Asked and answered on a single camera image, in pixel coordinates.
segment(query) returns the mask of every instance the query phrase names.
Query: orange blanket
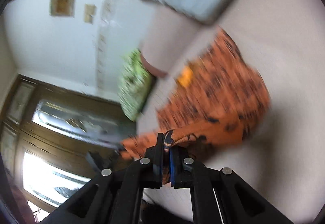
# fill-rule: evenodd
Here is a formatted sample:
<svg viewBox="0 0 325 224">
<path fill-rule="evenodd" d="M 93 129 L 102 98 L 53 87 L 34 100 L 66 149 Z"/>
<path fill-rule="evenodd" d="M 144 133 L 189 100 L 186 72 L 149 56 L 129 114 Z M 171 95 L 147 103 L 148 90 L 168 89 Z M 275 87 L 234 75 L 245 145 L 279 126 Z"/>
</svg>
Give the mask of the orange blanket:
<svg viewBox="0 0 325 224">
<path fill-rule="evenodd" d="M 245 64 L 237 45 L 219 29 L 206 52 L 178 78 L 166 106 L 157 111 L 159 130 L 122 141 L 126 151 L 121 155 L 125 159 L 143 157 L 146 148 L 156 144 L 158 132 L 165 133 L 165 151 L 198 141 L 209 146 L 239 144 L 269 104 L 263 79 Z"/>
</svg>

